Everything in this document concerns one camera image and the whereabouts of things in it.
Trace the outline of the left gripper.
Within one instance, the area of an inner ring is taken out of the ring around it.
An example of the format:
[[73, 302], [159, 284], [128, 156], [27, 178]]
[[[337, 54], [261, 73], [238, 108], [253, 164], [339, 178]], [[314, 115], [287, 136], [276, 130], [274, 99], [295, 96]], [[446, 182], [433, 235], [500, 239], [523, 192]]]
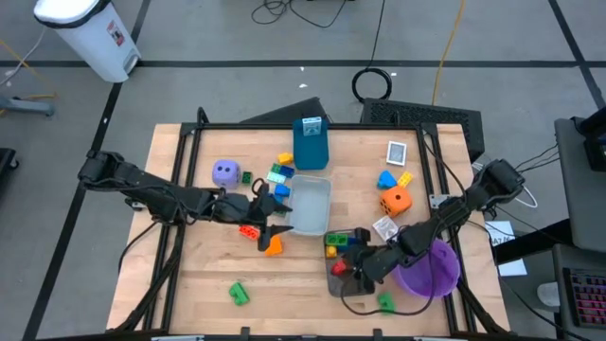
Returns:
[[[254, 192], [252, 200], [245, 194], [229, 193], [224, 188], [214, 188], [209, 193], [207, 219], [216, 223], [266, 225], [267, 217], [275, 210], [292, 211], [261, 189]], [[292, 229], [290, 225], [263, 226], [259, 231], [258, 251], [268, 249], [274, 236]]]

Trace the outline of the purple foam die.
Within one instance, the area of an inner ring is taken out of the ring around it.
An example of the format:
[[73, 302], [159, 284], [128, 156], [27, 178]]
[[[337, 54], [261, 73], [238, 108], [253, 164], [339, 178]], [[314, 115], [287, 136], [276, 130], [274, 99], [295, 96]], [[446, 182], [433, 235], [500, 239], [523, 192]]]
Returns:
[[241, 177], [240, 165], [230, 159], [220, 159], [212, 168], [212, 181], [220, 188], [235, 189]]

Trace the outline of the orange peg block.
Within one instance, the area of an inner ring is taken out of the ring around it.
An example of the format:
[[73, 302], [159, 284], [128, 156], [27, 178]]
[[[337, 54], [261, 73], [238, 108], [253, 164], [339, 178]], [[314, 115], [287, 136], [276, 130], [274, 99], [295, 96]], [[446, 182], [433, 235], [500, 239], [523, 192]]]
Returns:
[[283, 252], [282, 241], [279, 235], [275, 235], [271, 238], [268, 248], [264, 251], [267, 257], [279, 255]]

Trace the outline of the smoky transparent tray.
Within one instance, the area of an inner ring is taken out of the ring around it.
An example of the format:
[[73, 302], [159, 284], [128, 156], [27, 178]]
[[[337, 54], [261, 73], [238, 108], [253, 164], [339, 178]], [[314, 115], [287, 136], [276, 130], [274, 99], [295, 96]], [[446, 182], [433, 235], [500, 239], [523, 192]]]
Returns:
[[[343, 230], [337, 230], [337, 231], [333, 231], [333, 232], [329, 232], [329, 233], [340, 233], [340, 231]], [[372, 294], [349, 294], [348, 293], [348, 278], [353, 274], [356, 273], [356, 270], [353, 266], [353, 263], [346, 261], [345, 259], [341, 258], [338, 255], [338, 246], [335, 246], [337, 248], [337, 257], [336, 258], [332, 258], [332, 259], [328, 259], [326, 257], [326, 247], [327, 245], [325, 244], [325, 236], [324, 236], [324, 251], [325, 251], [325, 264], [326, 264], [326, 271], [327, 271], [327, 283], [328, 283], [328, 288], [329, 288], [329, 292], [332, 296], [335, 297], [346, 297], [346, 296], [366, 296], [366, 295], [372, 295]], [[341, 277], [335, 277], [332, 276], [330, 274], [330, 267], [337, 261], [337, 260], [344, 260], [347, 265], [348, 265], [348, 272]]]

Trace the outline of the white plastic bin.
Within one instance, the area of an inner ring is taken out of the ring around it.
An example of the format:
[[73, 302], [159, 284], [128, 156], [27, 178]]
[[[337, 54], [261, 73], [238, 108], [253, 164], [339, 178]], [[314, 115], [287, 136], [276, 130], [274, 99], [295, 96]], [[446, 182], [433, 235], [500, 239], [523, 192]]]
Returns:
[[292, 232], [304, 236], [323, 235], [329, 226], [330, 180], [308, 175], [295, 175], [291, 182], [288, 206], [292, 209], [286, 215]]

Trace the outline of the green notched block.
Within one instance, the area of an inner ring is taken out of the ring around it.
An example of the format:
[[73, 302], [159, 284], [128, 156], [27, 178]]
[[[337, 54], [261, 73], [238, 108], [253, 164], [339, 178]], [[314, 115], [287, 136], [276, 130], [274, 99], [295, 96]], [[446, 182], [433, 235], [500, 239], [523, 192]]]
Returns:
[[377, 296], [379, 310], [382, 314], [393, 314], [396, 310], [396, 304], [389, 292], [383, 292]]
[[247, 294], [247, 291], [238, 281], [231, 285], [228, 294], [237, 306], [242, 306], [250, 302], [250, 297]]

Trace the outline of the orange foam die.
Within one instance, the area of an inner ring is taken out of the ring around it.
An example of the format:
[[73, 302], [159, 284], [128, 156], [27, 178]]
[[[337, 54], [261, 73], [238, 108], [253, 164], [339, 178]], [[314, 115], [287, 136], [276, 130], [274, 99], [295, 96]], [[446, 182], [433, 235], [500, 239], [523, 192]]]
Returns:
[[412, 198], [406, 188], [395, 186], [385, 190], [380, 197], [380, 205], [384, 213], [394, 218], [412, 206]]

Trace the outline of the teal plastic bin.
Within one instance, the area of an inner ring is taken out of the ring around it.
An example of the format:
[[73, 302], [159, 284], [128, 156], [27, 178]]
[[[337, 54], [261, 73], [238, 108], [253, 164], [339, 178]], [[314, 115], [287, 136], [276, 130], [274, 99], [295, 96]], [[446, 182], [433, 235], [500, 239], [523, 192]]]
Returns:
[[322, 170], [330, 160], [328, 122], [322, 118], [322, 131], [319, 135], [304, 136], [302, 119], [293, 123], [295, 167], [302, 171]]

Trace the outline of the black perforated case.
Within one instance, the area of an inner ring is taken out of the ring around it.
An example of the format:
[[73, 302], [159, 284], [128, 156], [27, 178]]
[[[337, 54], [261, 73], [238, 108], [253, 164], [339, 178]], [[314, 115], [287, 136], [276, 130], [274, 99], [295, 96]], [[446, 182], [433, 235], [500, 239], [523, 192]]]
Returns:
[[481, 113], [474, 110], [417, 104], [387, 99], [367, 99], [361, 123], [459, 124], [473, 162], [485, 151]]

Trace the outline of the white computer mouse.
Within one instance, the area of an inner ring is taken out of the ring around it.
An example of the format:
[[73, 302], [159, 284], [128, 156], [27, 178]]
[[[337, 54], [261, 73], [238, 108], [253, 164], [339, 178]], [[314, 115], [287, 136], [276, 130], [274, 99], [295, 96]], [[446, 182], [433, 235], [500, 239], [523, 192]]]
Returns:
[[536, 290], [538, 299], [543, 305], [552, 308], [561, 306], [559, 285], [556, 281], [542, 283]]

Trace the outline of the grey desk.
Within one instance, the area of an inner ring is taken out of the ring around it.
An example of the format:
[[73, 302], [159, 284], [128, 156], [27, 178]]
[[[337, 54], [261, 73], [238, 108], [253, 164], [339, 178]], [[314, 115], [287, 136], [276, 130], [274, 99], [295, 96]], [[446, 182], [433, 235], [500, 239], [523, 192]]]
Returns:
[[606, 276], [606, 172], [593, 171], [583, 148], [584, 136], [576, 122], [555, 121], [561, 173], [569, 214], [572, 244], [557, 244], [552, 249], [556, 281], [560, 289], [562, 327], [591, 341], [606, 341], [605, 328], [582, 328], [574, 324], [564, 270], [584, 270]]

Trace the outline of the backlit keyboard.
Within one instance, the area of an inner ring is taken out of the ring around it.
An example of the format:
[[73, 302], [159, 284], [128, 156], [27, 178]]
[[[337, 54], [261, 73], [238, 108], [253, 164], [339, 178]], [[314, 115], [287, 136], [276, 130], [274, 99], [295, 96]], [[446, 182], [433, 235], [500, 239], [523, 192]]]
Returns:
[[574, 325], [606, 329], [606, 271], [571, 268], [562, 271]]

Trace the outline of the white trash can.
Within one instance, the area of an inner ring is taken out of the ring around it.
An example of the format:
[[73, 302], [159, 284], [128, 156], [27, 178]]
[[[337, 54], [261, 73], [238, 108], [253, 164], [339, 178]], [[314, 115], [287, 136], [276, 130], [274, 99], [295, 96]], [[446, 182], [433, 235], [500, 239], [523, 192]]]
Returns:
[[141, 59], [112, 0], [37, 0], [33, 15], [104, 81], [126, 81]]

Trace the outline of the black caster base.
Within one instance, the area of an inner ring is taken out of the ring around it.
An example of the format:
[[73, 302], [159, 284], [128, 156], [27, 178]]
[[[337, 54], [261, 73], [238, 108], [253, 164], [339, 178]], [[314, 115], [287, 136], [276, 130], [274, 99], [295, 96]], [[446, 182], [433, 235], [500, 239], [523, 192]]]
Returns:
[[16, 158], [14, 149], [0, 148], [0, 181], [5, 180], [19, 166], [20, 162]]

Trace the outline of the black table frame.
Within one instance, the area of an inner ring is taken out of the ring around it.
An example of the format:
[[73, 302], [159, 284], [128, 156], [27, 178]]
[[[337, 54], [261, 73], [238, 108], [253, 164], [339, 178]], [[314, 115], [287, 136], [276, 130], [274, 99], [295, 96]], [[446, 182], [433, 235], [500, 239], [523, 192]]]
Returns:
[[[429, 217], [428, 183], [423, 176], [435, 173], [437, 164], [428, 136], [403, 126], [360, 124], [331, 125], [328, 135], [330, 160], [320, 176], [332, 185], [330, 229], [370, 228], [382, 217], [376, 181], [387, 169], [389, 141], [407, 145], [405, 167], [414, 176], [409, 188], [413, 205], [399, 222], [413, 224]], [[177, 150], [197, 149], [197, 159], [184, 160], [179, 178], [208, 187], [211, 166], [218, 159], [233, 159], [263, 176], [293, 144], [288, 125], [211, 123], [194, 137], [186, 124], [159, 124], [146, 169], [170, 177]], [[351, 337], [369, 336], [375, 330], [386, 336], [437, 336], [447, 334], [452, 325], [460, 330], [478, 325], [459, 294], [427, 301], [406, 293], [392, 278], [378, 291], [394, 297], [398, 315], [380, 314], [373, 295], [332, 296], [322, 241], [293, 232], [283, 233], [281, 241], [283, 252], [267, 257], [235, 226], [199, 222], [187, 227], [176, 282], [159, 292], [152, 326], [203, 335], [233, 335], [248, 328], [254, 335]], [[250, 297], [242, 306], [228, 294], [237, 281]]]

